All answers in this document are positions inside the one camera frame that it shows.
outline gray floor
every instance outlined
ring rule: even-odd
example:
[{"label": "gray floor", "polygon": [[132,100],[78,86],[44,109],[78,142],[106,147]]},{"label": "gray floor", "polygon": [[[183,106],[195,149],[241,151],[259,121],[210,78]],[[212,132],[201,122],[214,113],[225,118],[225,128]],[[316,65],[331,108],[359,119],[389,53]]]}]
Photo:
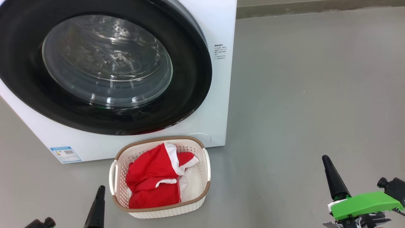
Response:
[{"label": "gray floor", "polygon": [[[405,179],[405,8],[237,21],[227,145],[203,206],[140,220],[106,193],[105,227],[305,227],[332,219],[321,156],[352,195]],[[0,101],[0,226],[83,227],[112,160],[62,165]],[[386,228],[401,227],[405,218]]]}]

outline white plastic basket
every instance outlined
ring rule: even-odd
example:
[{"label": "white plastic basket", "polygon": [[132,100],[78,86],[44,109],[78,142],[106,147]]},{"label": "white plastic basket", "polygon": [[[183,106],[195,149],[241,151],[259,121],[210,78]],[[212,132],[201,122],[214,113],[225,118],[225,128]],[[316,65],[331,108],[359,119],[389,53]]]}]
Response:
[{"label": "white plastic basket", "polygon": [[[192,171],[188,178],[188,184],[181,196],[182,202],[162,207],[129,209],[128,202],[130,195],[125,182],[129,163],[133,162],[141,154],[164,142],[176,145],[178,153],[192,152],[200,160],[197,165],[189,168]],[[199,140],[189,136],[156,138],[129,144],[117,154],[114,162],[111,164],[109,173],[110,191],[113,195],[114,203],[121,210],[141,219],[169,217],[197,210],[205,200],[210,180],[211,166],[207,150]]]}]

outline clothes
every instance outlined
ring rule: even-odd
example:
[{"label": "clothes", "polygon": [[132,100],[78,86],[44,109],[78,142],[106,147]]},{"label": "clothes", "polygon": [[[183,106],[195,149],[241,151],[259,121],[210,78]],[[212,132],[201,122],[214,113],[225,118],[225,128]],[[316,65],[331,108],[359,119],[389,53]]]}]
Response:
[{"label": "clothes", "polygon": [[188,167],[199,162],[193,153],[177,153],[177,147],[163,143],[129,164],[126,183],[132,192],[130,209],[168,206],[181,202]]}]

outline washing machine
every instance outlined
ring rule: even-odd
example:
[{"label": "washing machine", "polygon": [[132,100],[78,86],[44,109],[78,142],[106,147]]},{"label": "washing machine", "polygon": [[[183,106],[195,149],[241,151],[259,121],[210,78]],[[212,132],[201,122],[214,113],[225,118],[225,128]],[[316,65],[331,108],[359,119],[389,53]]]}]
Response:
[{"label": "washing machine", "polygon": [[236,3],[0,0],[0,95],[62,163],[164,136],[223,146]]}]

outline basket handle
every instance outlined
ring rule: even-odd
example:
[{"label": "basket handle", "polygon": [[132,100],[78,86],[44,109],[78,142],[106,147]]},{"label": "basket handle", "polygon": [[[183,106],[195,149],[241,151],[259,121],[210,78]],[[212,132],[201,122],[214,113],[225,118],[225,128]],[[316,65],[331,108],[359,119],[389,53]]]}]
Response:
[{"label": "basket handle", "polygon": [[118,162],[117,160],[114,160],[113,163],[111,164],[110,173],[108,176],[108,182],[110,184],[111,195],[115,195],[115,193],[117,193],[117,181],[118,181],[118,172],[116,171],[116,169],[118,169],[117,162]]},{"label": "basket handle", "polygon": [[202,150],[204,151],[203,155],[206,160],[205,170],[207,171],[207,181],[211,181],[211,163],[209,161],[208,151],[205,148],[203,148]]}]

